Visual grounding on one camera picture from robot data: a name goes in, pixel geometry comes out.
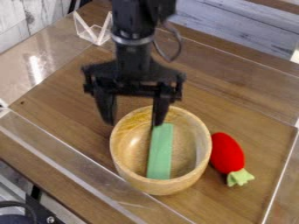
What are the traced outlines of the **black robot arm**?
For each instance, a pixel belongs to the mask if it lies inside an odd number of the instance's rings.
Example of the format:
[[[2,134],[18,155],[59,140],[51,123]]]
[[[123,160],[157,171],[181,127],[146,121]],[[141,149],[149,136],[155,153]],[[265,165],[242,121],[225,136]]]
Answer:
[[[155,61],[151,52],[161,49],[155,29],[165,26],[179,39],[178,30],[167,25],[175,14],[177,0],[111,0],[111,38],[117,58],[82,68],[85,92],[95,97],[103,121],[113,125],[121,95],[154,99],[153,125],[165,122],[171,103],[183,98],[186,74]]]

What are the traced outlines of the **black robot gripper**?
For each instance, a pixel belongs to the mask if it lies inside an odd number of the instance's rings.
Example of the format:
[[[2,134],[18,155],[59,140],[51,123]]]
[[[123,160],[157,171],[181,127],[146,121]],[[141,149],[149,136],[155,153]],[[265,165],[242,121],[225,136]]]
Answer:
[[[117,45],[117,58],[82,67],[83,89],[97,100],[103,121],[114,126],[118,95],[154,98],[153,126],[165,122],[171,102],[183,98],[186,74],[162,65],[150,44]]]

